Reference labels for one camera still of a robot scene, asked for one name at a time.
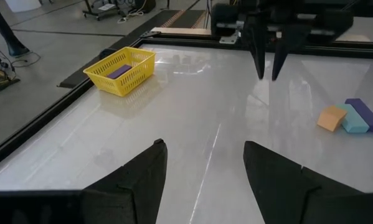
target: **basket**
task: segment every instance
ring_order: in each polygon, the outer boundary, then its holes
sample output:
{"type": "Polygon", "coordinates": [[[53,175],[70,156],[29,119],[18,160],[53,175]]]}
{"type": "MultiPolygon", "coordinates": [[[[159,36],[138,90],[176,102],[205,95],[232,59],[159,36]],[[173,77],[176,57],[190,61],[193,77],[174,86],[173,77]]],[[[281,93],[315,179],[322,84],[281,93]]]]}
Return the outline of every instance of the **basket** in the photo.
{"type": "Polygon", "coordinates": [[[147,50],[124,47],[83,72],[98,89],[125,96],[153,74],[155,55],[147,50]],[[106,77],[123,65],[131,65],[132,68],[116,79],[106,77]]]}

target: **floor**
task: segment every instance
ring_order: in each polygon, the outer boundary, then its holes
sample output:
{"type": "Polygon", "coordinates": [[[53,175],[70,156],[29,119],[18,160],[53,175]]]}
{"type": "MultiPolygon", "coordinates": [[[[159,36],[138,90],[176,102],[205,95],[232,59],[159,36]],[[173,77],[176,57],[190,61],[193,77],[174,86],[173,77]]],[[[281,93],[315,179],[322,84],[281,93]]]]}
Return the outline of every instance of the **floor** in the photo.
{"type": "MultiPolygon", "coordinates": [[[[6,2],[0,0],[0,11],[15,34],[42,57],[30,67],[18,68],[16,72],[21,82],[0,93],[0,142],[68,92],[68,89],[57,87],[63,79],[166,5],[166,0],[156,0],[154,11],[117,24],[118,16],[107,17],[100,22],[92,17],[85,19],[81,12],[85,5],[81,0],[55,0],[54,4],[44,2],[40,9],[14,14],[6,2]]],[[[171,0],[170,9],[187,9],[195,2],[171,0]]],[[[197,0],[191,9],[205,9],[205,6],[205,0],[197,0]]],[[[373,41],[373,19],[356,19],[350,34],[353,34],[353,39],[373,41]]],[[[0,49],[7,53],[1,36],[0,49]]],[[[33,61],[35,55],[26,59],[33,61]]]]}
{"type": "Polygon", "coordinates": [[[373,60],[290,55],[272,82],[273,54],[259,80],[249,52],[142,48],[157,53],[154,75],[126,98],[88,90],[0,163],[0,190],[83,189],[162,138],[168,169],[157,223],[264,224],[245,141],[373,192],[373,133],[316,125],[324,107],[346,98],[373,110],[373,60]]]}

